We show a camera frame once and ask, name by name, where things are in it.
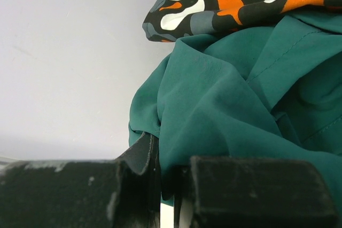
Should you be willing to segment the dark teal cloth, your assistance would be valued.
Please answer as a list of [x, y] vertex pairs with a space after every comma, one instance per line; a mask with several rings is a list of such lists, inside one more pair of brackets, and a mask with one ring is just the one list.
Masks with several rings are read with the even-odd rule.
[[129, 143], [145, 132], [164, 184], [193, 155], [305, 160], [340, 209], [341, 15], [178, 39], [131, 103]]

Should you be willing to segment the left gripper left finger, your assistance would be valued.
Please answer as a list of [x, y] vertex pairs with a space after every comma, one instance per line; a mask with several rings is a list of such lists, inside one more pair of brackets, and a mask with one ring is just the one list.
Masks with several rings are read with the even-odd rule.
[[157, 137], [114, 160], [20, 161], [1, 171], [1, 227], [159, 227]]

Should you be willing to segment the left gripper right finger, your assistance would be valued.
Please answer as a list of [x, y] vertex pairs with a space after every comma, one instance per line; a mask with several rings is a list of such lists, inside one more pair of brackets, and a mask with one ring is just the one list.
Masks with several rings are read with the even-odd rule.
[[176, 191], [177, 227], [337, 227], [317, 169], [280, 159], [194, 156]]

